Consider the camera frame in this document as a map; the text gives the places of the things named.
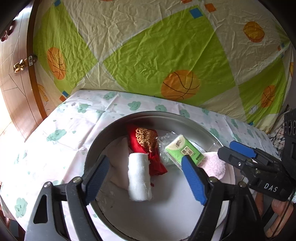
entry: blue gripper pad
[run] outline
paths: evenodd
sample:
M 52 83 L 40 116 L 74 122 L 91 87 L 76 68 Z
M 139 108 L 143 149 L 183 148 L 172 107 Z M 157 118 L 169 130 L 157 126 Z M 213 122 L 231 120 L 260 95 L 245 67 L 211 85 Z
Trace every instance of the blue gripper pad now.
M 183 156 L 181 161 L 182 171 L 184 172 L 184 175 L 187 179 L 187 182 L 189 183 L 189 186 L 191 188 L 191 191 L 197 201 L 200 201 L 202 205 L 205 205 L 207 202 L 206 197 L 206 189 L 205 183 L 201 181 L 206 180 L 208 178 L 207 174 L 205 173 L 206 177 L 199 177 L 198 173 L 199 169 L 194 162 L 192 161 L 190 156 Z
M 102 156 L 97 160 L 90 172 L 83 180 L 83 189 L 85 190 L 85 204 L 95 200 L 104 179 L 109 171 L 110 162 L 108 157 Z
M 255 158 L 257 155 L 251 147 L 236 141 L 230 142 L 229 148 L 249 158 Z

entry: gold embroidery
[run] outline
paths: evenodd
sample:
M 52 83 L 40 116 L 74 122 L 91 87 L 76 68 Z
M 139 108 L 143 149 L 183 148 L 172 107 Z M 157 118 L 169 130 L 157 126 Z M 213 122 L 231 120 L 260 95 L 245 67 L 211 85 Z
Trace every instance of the gold embroidery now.
M 141 127 L 136 129 L 137 142 L 149 152 L 153 152 L 156 147 L 156 137 L 157 134 L 154 131 Z

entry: blue square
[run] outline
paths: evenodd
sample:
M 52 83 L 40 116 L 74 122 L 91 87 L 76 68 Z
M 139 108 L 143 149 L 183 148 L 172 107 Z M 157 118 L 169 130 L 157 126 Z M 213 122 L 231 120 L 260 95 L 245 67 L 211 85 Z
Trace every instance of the blue square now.
M 54 2 L 54 5 L 57 7 L 57 6 L 59 6 L 61 4 L 61 0 L 56 0 L 55 2 Z
M 66 91 L 63 91 L 62 94 L 63 94 L 64 96 L 66 96 L 66 97 L 69 96 L 69 94 L 68 94 Z
M 193 18 L 199 18 L 202 16 L 202 13 L 198 8 L 191 9 L 189 12 L 191 13 Z

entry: green tissue pack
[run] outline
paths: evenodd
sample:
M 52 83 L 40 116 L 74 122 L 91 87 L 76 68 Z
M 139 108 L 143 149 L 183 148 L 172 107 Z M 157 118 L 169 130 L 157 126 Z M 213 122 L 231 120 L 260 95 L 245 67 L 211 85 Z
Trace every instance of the green tissue pack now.
M 203 154 L 201 154 L 183 135 L 178 135 L 166 146 L 165 150 L 179 168 L 181 168 L 182 157 L 185 155 L 189 155 L 196 165 L 204 158 Z

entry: red pouch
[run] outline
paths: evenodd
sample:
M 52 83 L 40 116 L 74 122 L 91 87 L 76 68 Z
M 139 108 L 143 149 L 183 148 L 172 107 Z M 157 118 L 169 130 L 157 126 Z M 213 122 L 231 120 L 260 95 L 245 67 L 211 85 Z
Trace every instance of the red pouch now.
M 155 130 L 148 130 L 146 128 L 138 127 L 136 125 L 127 126 L 128 135 L 130 139 L 130 148 L 134 152 L 148 153 L 149 174 L 150 176 L 162 175 L 167 173 L 167 169 L 160 162 L 157 148 L 157 132 Z

